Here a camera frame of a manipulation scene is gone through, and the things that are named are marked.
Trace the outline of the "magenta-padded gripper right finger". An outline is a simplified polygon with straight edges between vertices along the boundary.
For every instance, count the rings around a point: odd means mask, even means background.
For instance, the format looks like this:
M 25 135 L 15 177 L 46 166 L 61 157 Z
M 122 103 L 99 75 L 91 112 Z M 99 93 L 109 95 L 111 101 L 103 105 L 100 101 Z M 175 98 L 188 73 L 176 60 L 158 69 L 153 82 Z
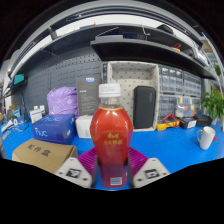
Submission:
M 147 158 L 138 150 L 129 148 L 128 181 L 131 188 L 143 187 L 169 174 L 158 158 Z

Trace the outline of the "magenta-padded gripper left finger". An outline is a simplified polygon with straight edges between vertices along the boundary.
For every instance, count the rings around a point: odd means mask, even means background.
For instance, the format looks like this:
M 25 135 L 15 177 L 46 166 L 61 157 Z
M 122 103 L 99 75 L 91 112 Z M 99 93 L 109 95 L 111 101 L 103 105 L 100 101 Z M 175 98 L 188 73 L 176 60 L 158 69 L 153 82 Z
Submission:
M 78 158 L 69 157 L 55 174 L 84 188 L 93 188 L 97 179 L 97 155 L 94 148 Z

